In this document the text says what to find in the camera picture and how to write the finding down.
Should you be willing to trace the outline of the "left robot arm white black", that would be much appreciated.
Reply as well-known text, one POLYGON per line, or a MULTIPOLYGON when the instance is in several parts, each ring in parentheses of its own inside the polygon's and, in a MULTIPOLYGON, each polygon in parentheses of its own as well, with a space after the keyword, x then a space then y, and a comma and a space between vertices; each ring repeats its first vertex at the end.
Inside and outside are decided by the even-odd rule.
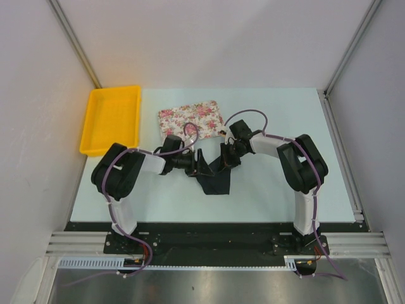
POLYGON ((199 183, 206 195, 218 194, 215 178, 219 176, 220 159, 207 163, 202 149, 193 149, 195 140, 184 141, 181 137, 169 135, 162 146, 154 151, 128 148, 114 143, 91 175, 91 182, 107 201, 112 230, 119 234, 118 246, 126 253, 135 252, 139 246, 147 255, 151 247, 138 235, 137 219, 132 214, 132 204, 126 198, 134 198, 132 191, 141 178, 140 200, 146 204, 167 203, 170 206, 184 206, 191 201, 191 192, 196 189, 192 183, 175 176, 160 183, 159 177, 179 169, 187 177, 199 183))

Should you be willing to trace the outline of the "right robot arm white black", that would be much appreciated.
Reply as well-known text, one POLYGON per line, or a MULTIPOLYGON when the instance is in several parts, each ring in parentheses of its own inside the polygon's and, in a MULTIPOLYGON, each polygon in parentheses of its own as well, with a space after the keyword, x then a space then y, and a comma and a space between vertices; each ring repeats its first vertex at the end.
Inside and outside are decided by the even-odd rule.
POLYGON ((312 138, 303 134, 286 138, 252 131, 239 120, 220 131, 225 141, 220 144, 221 171, 241 164, 248 154, 262 154, 279 159, 288 185, 294 190, 295 217, 287 244, 299 254, 307 254, 319 239, 317 194, 328 175, 328 167, 312 138))

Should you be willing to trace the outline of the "floral pattern tray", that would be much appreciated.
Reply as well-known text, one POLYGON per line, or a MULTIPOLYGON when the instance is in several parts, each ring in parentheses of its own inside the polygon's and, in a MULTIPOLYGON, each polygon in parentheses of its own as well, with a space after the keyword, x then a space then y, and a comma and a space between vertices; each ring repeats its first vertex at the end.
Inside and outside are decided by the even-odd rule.
POLYGON ((219 136, 224 126, 220 107, 213 100, 164 109, 158 112, 161 141, 169 135, 178 136, 183 141, 189 136, 195 137, 196 129, 192 125, 185 127, 186 123, 198 128, 199 139, 219 136))

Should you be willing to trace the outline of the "yellow plastic bin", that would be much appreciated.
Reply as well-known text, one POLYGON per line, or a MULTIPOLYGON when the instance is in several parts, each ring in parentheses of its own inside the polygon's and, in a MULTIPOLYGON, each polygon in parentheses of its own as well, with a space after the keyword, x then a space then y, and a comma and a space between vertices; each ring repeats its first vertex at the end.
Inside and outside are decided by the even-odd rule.
POLYGON ((79 151, 103 156, 114 143, 135 148, 139 143, 139 85, 94 89, 89 94, 79 151))

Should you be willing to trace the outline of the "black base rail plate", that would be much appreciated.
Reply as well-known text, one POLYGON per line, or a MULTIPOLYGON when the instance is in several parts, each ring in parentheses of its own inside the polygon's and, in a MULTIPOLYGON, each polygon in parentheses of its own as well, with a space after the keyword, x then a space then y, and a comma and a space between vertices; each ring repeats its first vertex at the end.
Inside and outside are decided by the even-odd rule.
POLYGON ((144 240, 151 252, 147 255, 138 243, 115 233, 108 223, 69 222, 66 232, 106 232, 103 253, 128 255, 140 263, 143 258, 152 261, 214 262, 220 264, 247 260, 276 260, 286 255, 308 256, 317 261, 329 251, 323 235, 312 245, 298 249, 287 242, 292 235, 292 224, 193 224, 193 223, 139 223, 133 235, 144 240))

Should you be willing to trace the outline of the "left aluminium frame post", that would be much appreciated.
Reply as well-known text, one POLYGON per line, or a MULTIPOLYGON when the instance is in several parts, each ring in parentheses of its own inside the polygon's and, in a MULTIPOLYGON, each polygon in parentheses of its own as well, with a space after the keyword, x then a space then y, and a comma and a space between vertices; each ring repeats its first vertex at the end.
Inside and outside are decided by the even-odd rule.
POLYGON ((99 78, 96 75, 96 71, 94 70, 88 56, 86 55, 85 50, 82 47, 82 44, 80 43, 62 5, 58 0, 47 0, 46 3, 53 12, 67 41, 70 43, 73 52, 75 53, 79 63, 81 64, 88 78, 90 79, 92 85, 94 86, 95 89, 101 89, 102 85, 99 81, 99 78))

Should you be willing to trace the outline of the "aluminium frame post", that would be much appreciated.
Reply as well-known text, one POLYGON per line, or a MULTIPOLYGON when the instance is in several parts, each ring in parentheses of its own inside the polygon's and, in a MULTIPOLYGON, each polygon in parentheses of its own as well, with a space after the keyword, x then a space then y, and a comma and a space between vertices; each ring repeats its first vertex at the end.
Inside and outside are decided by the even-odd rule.
POLYGON ((335 85, 339 81, 341 75, 343 74, 346 66, 349 64, 355 50, 358 48, 362 38, 365 36, 366 31, 370 27, 374 17, 377 15, 378 10, 384 3, 383 0, 373 0, 368 6, 364 16, 362 17, 357 29, 354 32, 349 44, 347 45, 343 56, 341 57, 336 69, 334 70, 330 80, 328 81, 326 87, 323 90, 323 95, 328 98, 332 93, 335 85))
POLYGON ((96 71, 94 70, 88 56, 86 55, 85 50, 82 47, 82 44, 80 43, 62 5, 58 0, 47 0, 46 3, 53 12, 67 41, 70 43, 73 52, 75 53, 79 63, 81 64, 88 78, 90 79, 92 85, 94 86, 95 89, 101 89, 102 85, 99 81, 99 78, 96 75, 96 71))

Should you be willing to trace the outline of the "right aluminium frame post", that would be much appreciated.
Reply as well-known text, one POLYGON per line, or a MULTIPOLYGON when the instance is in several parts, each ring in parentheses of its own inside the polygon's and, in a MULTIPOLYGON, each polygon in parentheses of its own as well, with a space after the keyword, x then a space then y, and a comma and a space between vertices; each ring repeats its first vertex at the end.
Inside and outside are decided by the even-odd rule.
POLYGON ((355 50, 358 48, 362 38, 365 36, 366 31, 370 27, 374 17, 377 15, 378 10, 384 3, 383 0, 373 0, 368 6, 364 16, 362 17, 357 29, 354 32, 349 44, 347 45, 343 56, 341 57, 336 69, 334 70, 330 80, 328 81, 326 87, 323 90, 323 95, 328 98, 332 93, 335 85, 339 81, 341 75, 343 74, 346 66, 349 64, 355 50))

